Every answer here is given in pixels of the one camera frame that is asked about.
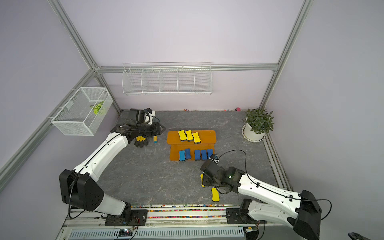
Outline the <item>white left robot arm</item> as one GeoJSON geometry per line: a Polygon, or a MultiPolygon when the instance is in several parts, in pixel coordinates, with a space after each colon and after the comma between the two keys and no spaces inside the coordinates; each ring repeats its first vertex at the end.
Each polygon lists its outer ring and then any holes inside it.
{"type": "Polygon", "coordinates": [[[137,137],[153,138],[165,129],[154,110],[130,109],[86,160],[73,170],[61,172],[59,182],[63,203],[130,221],[131,205],[107,195],[98,181],[115,156],[137,137]]]}

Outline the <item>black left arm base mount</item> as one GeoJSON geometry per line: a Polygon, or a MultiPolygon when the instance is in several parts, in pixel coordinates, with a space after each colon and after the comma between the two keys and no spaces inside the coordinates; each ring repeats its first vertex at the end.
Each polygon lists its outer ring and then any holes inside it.
{"type": "Polygon", "coordinates": [[[121,216],[108,215],[105,221],[106,227],[144,226],[147,221],[148,211],[142,209],[128,210],[121,216]]]}

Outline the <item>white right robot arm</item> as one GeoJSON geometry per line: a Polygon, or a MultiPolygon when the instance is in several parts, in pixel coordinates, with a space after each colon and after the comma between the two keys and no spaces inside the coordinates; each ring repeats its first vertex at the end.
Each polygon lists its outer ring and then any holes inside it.
{"type": "Polygon", "coordinates": [[[306,240],[320,238],[322,209],[313,193],[283,190],[237,168],[226,170],[212,160],[203,163],[201,171],[208,186],[246,196],[240,214],[248,220],[285,225],[306,240]]]}

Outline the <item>yellow eraser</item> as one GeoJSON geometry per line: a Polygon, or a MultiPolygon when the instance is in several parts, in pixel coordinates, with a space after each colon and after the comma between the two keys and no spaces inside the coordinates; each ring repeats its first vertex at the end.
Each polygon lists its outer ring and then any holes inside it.
{"type": "Polygon", "coordinates": [[[193,136],[195,144],[200,144],[201,143],[200,135],[199,135],[198,132],[192,133],[192,136],[193,136]]]}
{"type": "Polygon", "coordinates": [[[184,141],[186,141],[188,139],[187,135],[186,135],[186,132],[184,130],[178,131],[178,135],[179,135],[179,138],[180,138],[181,142],[184,142],[184,141]]]}
{"type": "Polygon", "coordinates": [[[194,140],[194,137],[193,137],[193,134],[192,134],[192,131],[191,131],[191,130],[187,130],[187,131],[185,131],[185,133],[186,133],[187,141],[188,141],[188,142],[191,142],[191,141],[194,140]]]}
{"type": "Polygon", "coordinates": [[[201,179],[201,186],[202,186],[203,188],[205,188],[205,185],[204,185],[204,174],[201,174],[201,175],[200,175],[200,179],[201,179]]]}
{"type": "Polygon", "coordinates": [[[220,194],[216,188],[211,188],[212,191],[212,201],[213,202],[219,202],[220,201],[220,194]]]}

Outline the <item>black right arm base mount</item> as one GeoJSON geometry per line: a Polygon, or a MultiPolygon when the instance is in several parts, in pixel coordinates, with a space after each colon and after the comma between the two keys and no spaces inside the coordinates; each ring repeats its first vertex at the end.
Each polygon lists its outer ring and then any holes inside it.
{"type": "Polygon", "coordinates": [[[250,216],[249,207],[253,202],[251,199],[243,199],[242,204],[239,208],[227,208],[226,209],[226,219],[227,224],[229,225],[238,225],[238,224],[266,224],[265,220],[254,220],[250,216]]]}

